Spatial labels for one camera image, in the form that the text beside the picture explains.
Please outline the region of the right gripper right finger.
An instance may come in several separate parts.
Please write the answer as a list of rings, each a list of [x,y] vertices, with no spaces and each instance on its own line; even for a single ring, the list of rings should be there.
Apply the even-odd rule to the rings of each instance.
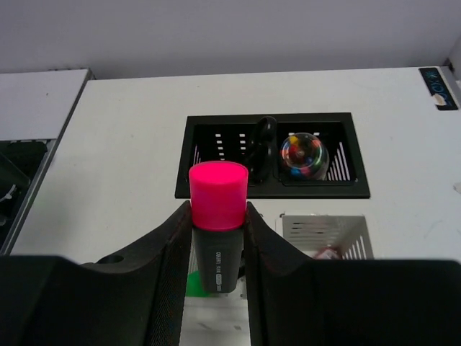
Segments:
[[[243,229],[253,345],[458,345],[460,264],[312,259],[253,205]]]

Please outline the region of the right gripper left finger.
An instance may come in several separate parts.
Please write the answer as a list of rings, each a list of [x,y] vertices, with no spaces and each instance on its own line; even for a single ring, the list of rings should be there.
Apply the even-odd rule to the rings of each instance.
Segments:
[[[178,345],[192,217],[182,203],[159,227],[95,263],[1,258],[3,345]]]

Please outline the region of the black green-capped marker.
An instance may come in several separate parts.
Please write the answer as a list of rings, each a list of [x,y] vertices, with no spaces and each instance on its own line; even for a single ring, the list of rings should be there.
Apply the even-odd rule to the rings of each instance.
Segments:
[[[187,276],[186,297],[207,298],[210,294],[202,287],[198,271],[191,272]]]

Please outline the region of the pink eraser capsule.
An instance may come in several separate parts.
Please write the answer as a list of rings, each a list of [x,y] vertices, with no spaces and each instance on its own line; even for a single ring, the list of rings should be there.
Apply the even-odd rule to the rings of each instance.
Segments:
[[[314,254],[313,259],[339,260],[341,259],[341,253],[336,247],[324,247]]]

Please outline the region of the pink capped black highlighter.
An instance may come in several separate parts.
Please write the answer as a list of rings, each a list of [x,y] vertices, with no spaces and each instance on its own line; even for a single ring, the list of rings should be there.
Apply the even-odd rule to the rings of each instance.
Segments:
[[[248,169],[232,161],[206,161],[189,170],[195,254],[208,293],[236,288],[248,178]]]

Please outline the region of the black handled scissors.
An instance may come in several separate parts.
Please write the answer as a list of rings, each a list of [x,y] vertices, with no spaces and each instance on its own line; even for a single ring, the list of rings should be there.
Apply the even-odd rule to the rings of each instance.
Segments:
[[[243,165],[249,171],[249,179],[261,184],[271,173],[276,156],[277,121],[272,116],[263,117],[254,127],[248,139]]]

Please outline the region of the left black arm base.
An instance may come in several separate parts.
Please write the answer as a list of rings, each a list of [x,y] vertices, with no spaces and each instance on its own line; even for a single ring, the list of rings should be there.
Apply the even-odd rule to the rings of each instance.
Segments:
[[[1,141],[1,246],[47,152],[47,141]]]

